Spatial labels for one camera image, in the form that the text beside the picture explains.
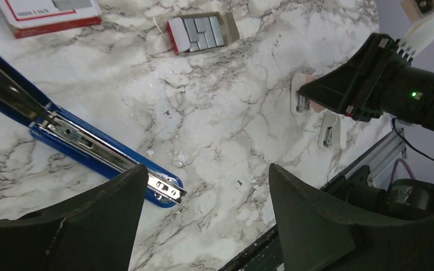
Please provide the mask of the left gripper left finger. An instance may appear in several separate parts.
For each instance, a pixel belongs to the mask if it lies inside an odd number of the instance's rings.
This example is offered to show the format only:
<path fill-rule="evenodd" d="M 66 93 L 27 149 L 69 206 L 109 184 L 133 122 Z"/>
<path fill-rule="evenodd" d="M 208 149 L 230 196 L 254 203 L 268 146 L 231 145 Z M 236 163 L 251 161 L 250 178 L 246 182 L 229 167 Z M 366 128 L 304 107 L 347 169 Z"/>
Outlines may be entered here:
<path fill-rule="evenodd" d="M 0 220 L 0 270 L 127 270 L 147 189 L 138 165 L 55 205 Z"/>

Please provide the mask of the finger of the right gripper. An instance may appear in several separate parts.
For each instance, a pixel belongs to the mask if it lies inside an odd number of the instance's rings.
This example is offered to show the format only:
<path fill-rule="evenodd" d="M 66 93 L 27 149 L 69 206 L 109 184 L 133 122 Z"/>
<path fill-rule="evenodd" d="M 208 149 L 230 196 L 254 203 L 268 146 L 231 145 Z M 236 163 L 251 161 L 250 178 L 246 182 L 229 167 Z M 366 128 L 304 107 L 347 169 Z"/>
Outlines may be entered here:
<path fill-rule="evenodd" d="M 304 86 L 298 94 L 355 121 L 378 119 L 376 87 L 397 44 L 387 34 L 372 33 L 346 63 Z"/>

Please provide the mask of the staple tray with staples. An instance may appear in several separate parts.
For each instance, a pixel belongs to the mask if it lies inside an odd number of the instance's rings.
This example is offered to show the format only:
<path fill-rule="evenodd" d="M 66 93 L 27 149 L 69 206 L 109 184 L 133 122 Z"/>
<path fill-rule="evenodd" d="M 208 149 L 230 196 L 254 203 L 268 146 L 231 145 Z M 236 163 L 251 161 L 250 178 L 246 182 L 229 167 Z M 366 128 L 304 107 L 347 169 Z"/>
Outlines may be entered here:
<path fill-rule="evenodd" d="M 176 55 L 218 50 L 240 39 L 230 12 L 180 15 L 169 19 L 167 28 Z"/>

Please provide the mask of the red white staple box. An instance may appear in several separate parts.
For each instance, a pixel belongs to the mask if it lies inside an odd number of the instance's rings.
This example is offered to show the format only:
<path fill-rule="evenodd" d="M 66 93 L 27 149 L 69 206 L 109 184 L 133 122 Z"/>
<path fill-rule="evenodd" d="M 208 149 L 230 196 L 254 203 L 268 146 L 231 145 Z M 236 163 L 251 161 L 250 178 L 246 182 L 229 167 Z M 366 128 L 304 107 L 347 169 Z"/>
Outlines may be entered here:
<path fill-rule="evenodd" d="M 94 0 L 0 0 L 0 11 L 15 38 L 98 25 Z"/>

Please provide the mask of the pink white small stapler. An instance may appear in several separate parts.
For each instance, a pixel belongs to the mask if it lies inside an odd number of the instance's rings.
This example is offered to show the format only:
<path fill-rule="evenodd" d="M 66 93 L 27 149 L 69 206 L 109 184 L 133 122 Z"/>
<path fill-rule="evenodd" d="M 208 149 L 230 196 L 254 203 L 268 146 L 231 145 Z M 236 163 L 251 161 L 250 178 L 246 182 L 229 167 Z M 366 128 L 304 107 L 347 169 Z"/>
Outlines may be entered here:
<path fill-rule="evenodd" d="M 290 112 L 293 116 L 298 116 L 299 113 L 307 110 L 313 110 L 317 113 L 326 110 L 325 107 L 308 100 L 299 93 L 299 90 L 309 82 L 316 78 L 306 73 L 296 73 L 290 83 Z"/>

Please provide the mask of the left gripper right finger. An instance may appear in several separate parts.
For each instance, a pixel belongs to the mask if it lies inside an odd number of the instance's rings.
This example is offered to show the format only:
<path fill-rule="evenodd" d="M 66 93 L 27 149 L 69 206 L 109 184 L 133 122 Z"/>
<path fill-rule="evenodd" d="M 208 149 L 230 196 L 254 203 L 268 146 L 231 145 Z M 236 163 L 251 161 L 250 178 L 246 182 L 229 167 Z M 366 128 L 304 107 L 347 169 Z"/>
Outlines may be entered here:
<path fill-rule="evenodd" d="M 434 270 L 434 215 L 370 212 L 277 164 L 268 181 L 285 270 Z"/>

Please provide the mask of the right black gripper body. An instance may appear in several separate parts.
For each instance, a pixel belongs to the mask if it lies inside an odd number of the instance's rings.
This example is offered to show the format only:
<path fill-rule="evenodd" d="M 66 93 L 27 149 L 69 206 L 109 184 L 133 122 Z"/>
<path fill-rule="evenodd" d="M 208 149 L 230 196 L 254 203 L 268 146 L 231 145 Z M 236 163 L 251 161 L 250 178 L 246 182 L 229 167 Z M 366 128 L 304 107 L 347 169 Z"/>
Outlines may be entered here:
<path fill-rule="evenodd" d="M 434 132 L 434 72 L 415 68 L 396 53 L 383 53 L 377 81 L 377 111 Z"/>

